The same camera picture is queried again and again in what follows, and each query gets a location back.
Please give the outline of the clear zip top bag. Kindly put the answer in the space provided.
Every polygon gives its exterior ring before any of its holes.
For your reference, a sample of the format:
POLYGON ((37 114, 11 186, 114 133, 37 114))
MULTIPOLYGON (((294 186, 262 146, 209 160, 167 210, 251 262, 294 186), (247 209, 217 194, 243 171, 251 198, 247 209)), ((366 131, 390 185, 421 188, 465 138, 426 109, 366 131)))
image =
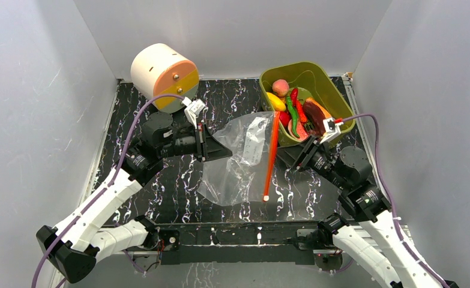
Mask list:
POLYGON ((198 192, 204 198, 220 206, 269 201, 279 116, 280 112, 243 115, 213 134, 232 155, 203 165, 198 192))

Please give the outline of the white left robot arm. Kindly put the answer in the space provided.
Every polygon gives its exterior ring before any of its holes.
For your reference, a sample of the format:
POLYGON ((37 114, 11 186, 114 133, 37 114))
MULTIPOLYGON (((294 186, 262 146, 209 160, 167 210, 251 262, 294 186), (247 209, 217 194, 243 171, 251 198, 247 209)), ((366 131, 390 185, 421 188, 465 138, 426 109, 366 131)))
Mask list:
POLYGON ((131 247, 172 249, 170 230, 144 215, 102 231, 108 218, 138 193, 170 157, 192 155, 200 162, 228 158, 232 151, 193 116, 177 124, 171 114, 155 112, 122 152, 120 163, 73 213, 53 227, 43 226, 37 241, 47 259, 69 283, 83 280, 101 260, 131 247))

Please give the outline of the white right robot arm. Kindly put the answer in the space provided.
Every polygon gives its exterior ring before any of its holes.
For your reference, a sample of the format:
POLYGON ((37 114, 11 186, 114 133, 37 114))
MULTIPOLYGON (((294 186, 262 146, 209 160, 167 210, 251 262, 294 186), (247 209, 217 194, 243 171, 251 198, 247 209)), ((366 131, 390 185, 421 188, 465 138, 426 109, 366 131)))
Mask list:
POLYGON ((370 180, 373 167, 364 150, 355 146, 333 155, 315 138, 277 150, 289 168, 312 169, 340 191, 342 208, 375 242, 367 242, 348 220, 333 213, 306 236, 325 248, 339 248, 362 266, 381 287, 457 287, 439 276, 421 257, 399 225, 390 201, 370 180))

